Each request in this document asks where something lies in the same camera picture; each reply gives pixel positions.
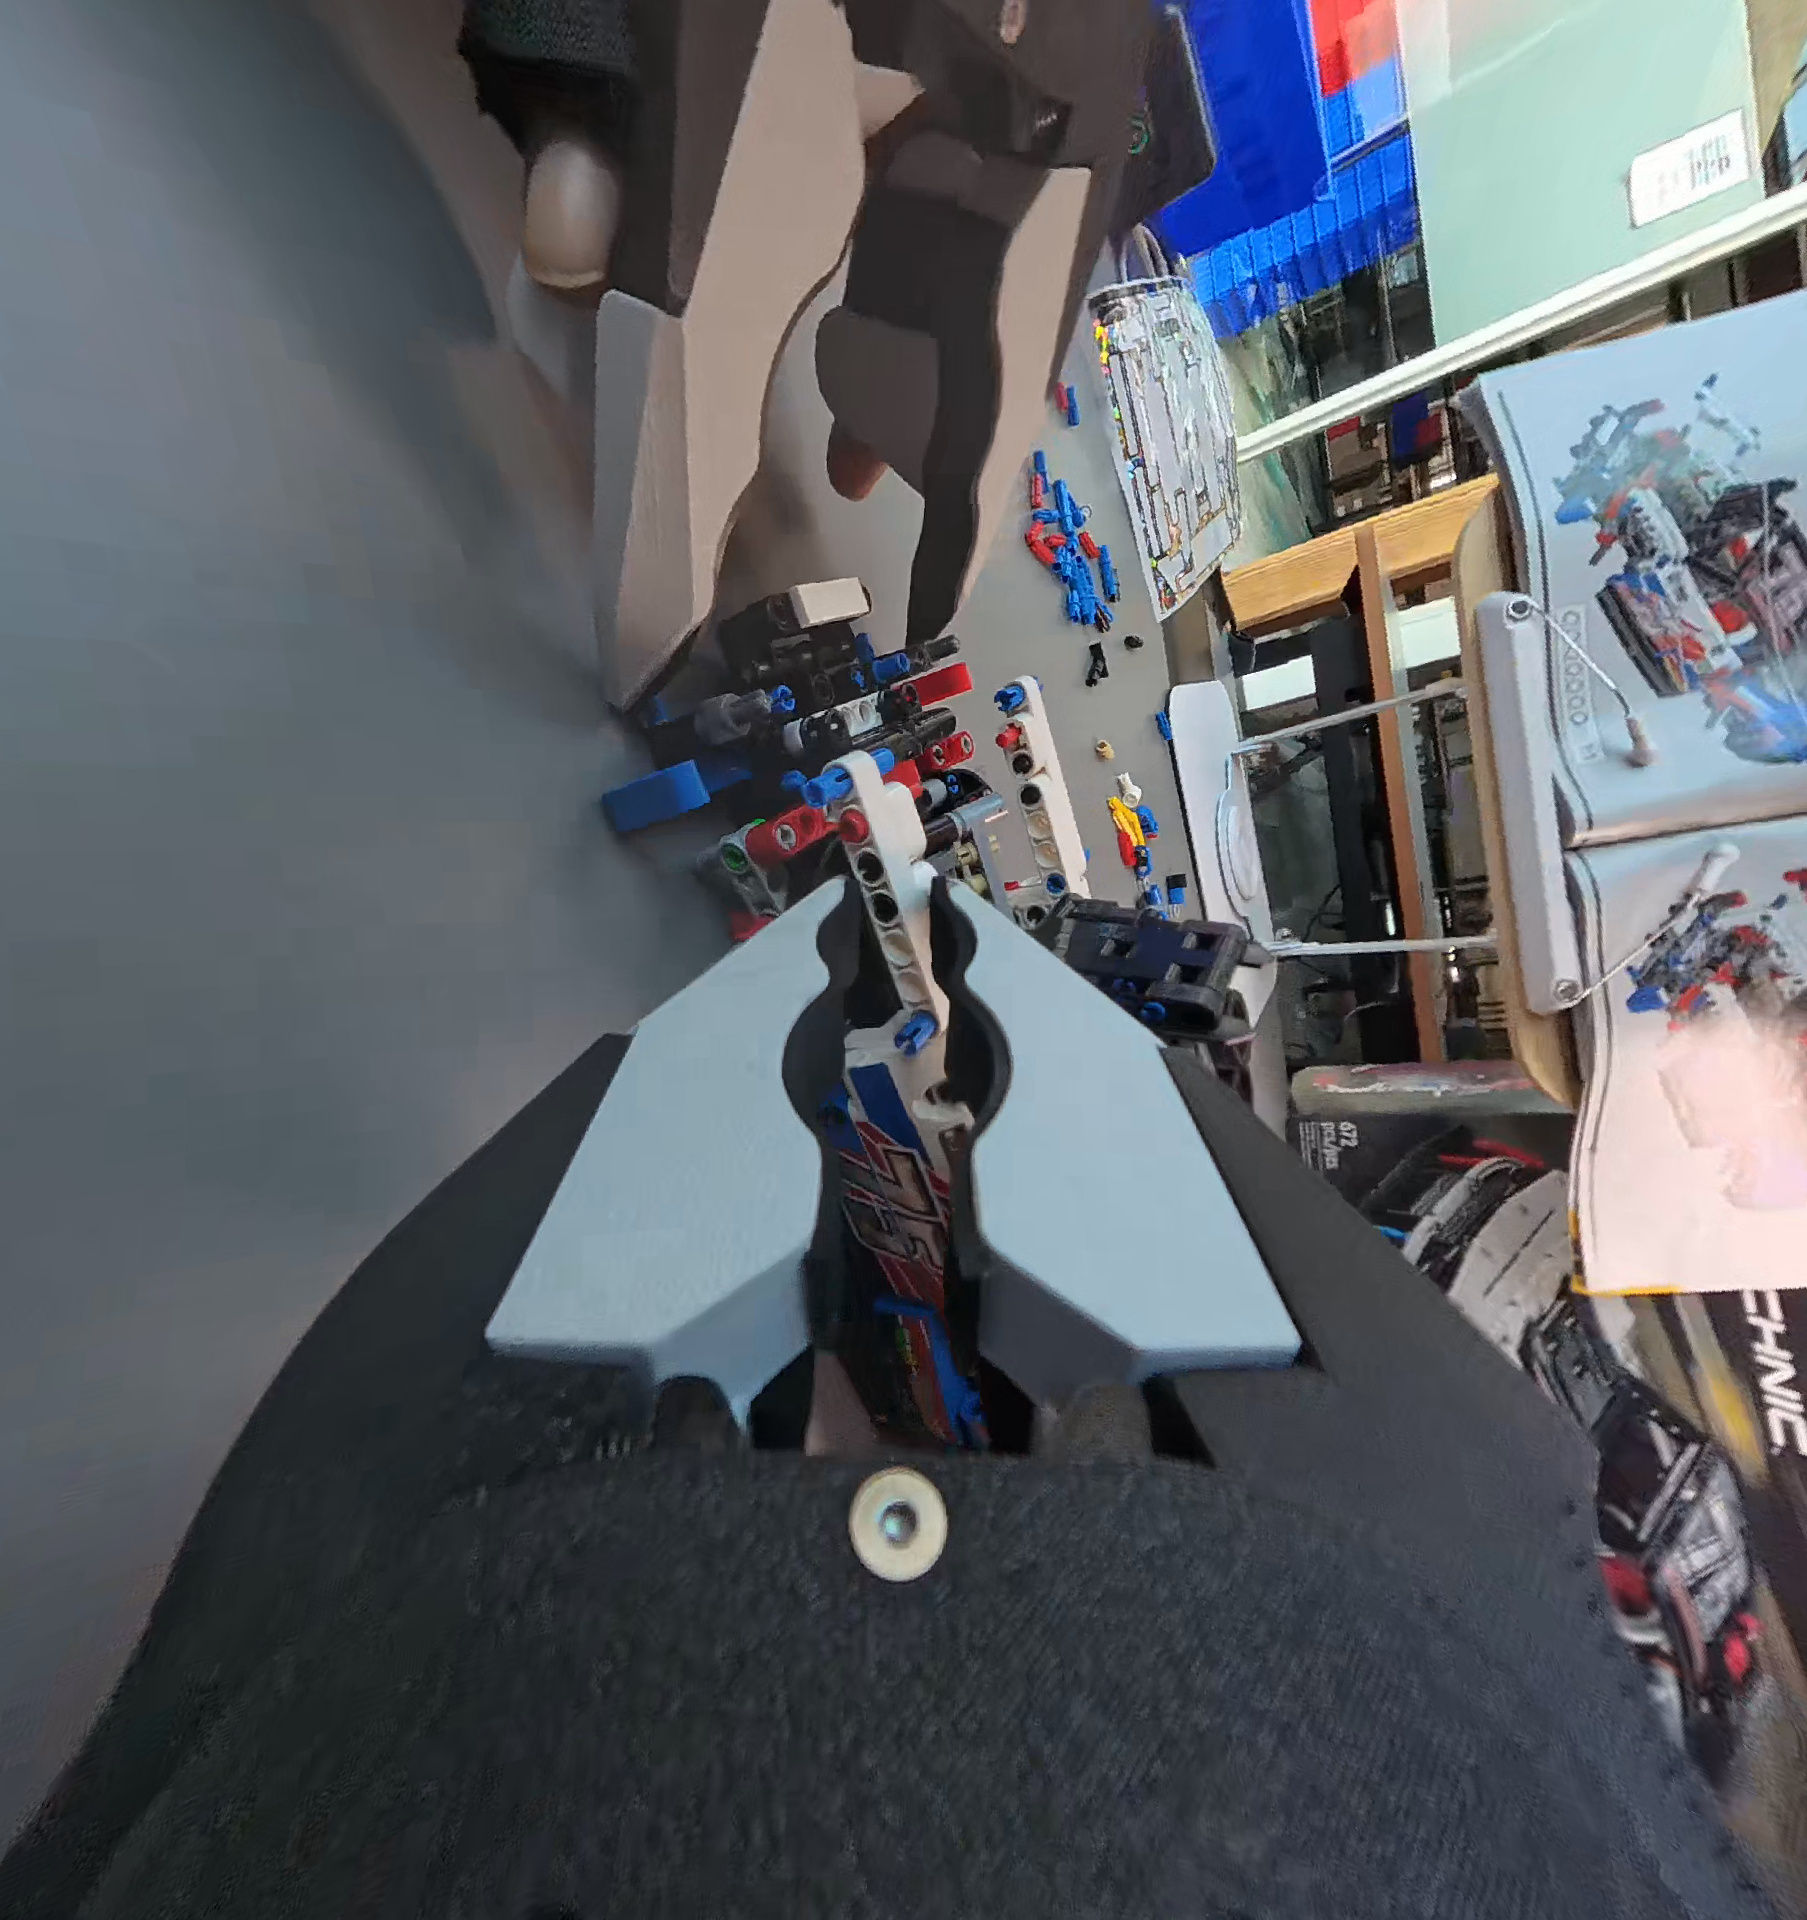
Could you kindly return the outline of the red plastic crate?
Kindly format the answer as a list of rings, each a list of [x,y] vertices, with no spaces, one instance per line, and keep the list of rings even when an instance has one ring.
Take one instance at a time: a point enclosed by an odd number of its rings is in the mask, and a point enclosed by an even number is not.
[[[1402,28],[1398,5],[1308,5],[1317,55],[1323,97],[1334,97],[1372,76],[1398,76]]]

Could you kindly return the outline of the cluster of mixed small bricks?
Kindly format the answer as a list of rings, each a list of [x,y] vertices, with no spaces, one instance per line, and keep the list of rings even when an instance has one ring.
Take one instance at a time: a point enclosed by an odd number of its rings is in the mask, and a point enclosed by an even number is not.
[[[1159,841],[1156,811],[1147,804],[1112,798],[1110,822],[1117,836],[1117,856],[1133,874],[1138,906],[1175,920],[1189,904],[1189,874],[1156,870],[1156,841]]]

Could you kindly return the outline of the grey desk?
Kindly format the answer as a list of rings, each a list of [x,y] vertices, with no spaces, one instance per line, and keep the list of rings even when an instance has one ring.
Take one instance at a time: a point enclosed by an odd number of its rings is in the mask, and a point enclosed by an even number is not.
[[[728,949],[459,5],[0,5],[0,1854],[383,1234]]]

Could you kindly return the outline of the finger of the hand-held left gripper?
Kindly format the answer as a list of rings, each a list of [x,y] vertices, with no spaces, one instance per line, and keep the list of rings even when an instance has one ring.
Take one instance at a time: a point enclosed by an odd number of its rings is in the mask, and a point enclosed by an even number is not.
[[[630,5],[597,320],[597,643],[636,711],[705,624],[778,359],[866,200],[843,5]]]
[[[941,638],[988,560],[1083,301],[1091,171],[958,134],[871,134],[842,304],[818,326],[829,480],[921,496],[903,638]]]

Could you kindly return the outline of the brick-built toy race car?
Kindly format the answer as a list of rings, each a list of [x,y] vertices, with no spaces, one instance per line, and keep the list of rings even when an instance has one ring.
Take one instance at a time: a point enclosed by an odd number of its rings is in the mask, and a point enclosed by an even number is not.
[[[647,703],[654,770],[603,794],[607,823],[638,831],[728,808],[730,827],[703,870],[733,895],[730,935],[747,944],[833,870],[850,870],[862,895],[824,811],[824,765],[866,748],[910,790],[942,883],[1033,935],[1159,1045],[1237,1082],[1252,1037],[1237,973],[1267,956],[1227,923],[1093,900],[1041,681],[1021,673],[995,689],[991,736],[1008,780],[991,786],[976,770],[978,736],[955,715],[972,689],[962,643],[942,635],[882,656],[862,631],[868,607],[862,578],[829,578],[730,617],[718,627],[718,689],[696,707]],[[818,1104],[842,1176],[843,1370],[884,1435],[988,1451],[988,1388],[947,1313],[953,1178],[972,1113],[947,1088],[947,1032],[899,1054],[899,1027],[866,920],[862,973],[843,995],[843,1066]]]

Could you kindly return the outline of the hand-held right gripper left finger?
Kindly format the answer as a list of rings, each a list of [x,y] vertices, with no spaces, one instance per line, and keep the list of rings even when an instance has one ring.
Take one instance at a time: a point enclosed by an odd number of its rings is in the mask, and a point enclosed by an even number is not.
[[[822,1144],[786,1050],[829,991],[829,881],[651,1009],[521,1254],[486,1345],[616,1363],[659,1388],[705,1379],[730,1417],[814,1345],[807,1254]]]

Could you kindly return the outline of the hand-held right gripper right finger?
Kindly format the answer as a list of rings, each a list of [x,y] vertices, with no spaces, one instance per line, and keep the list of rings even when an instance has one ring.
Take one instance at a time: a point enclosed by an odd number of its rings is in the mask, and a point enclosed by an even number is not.
[[[962,1329],[1033,1408],[1093,1388],[1285,1370],[1301,1331],[1175,1062],[978,895],[930,889]]]

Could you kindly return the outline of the open instruction booklet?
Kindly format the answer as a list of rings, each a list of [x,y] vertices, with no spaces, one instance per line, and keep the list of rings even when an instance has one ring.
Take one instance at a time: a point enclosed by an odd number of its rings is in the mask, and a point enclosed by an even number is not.
[[[1583,958],[1731,874],[1576,1007],[1590,1292],[1807,1289],[1807,287],[1483,373],[1515,593],[1583,610],[1547,765]]]

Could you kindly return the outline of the shiny printed booklet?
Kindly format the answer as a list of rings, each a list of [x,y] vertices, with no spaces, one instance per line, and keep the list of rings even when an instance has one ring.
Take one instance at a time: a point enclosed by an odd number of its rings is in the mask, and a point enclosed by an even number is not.
[[[1159,617],[1181,610],[1242,540],[1227,363],[1195,287],[1120,280],[1091,301],[1110,387],[1112,469]]]

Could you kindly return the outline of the person's left hand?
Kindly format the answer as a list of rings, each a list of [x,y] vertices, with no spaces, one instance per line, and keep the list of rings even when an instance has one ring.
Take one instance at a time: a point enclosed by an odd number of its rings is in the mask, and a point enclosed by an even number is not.
[[[622,213],[622,171],[586,132],[548,128],[525,164],[521,260],[538,287],[600,301]]]

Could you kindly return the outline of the pile of blue red pins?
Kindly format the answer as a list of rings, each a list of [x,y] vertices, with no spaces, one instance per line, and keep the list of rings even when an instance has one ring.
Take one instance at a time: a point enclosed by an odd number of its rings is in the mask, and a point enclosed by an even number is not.
[[[1110,635],[1112,603],[1120,599],[1112,556],[1091,530],[1091,506],[1050,469],[1041,447],[1029,455],[1026,507],[1026,547],[1053,577],[1062,617],[1074,627]]]

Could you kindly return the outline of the toy car set box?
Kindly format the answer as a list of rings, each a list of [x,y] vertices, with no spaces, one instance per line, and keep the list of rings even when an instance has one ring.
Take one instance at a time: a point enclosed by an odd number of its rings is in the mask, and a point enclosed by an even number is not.
[[[1590,1438],[1614,1631],[1807,1918],[1807,1289],[1580,1292],[1569,1130],[1509,1062],[1289,1082],[1295,1150]]]

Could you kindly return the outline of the stack of blue crates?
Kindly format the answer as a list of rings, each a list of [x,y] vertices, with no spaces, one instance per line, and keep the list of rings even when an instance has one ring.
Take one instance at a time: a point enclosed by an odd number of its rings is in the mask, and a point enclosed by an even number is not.
[[[1323,97],[1308,5],[1181,5],[1220,163],[1147,222],[1242,337],[1422,246],[1410,78]]]

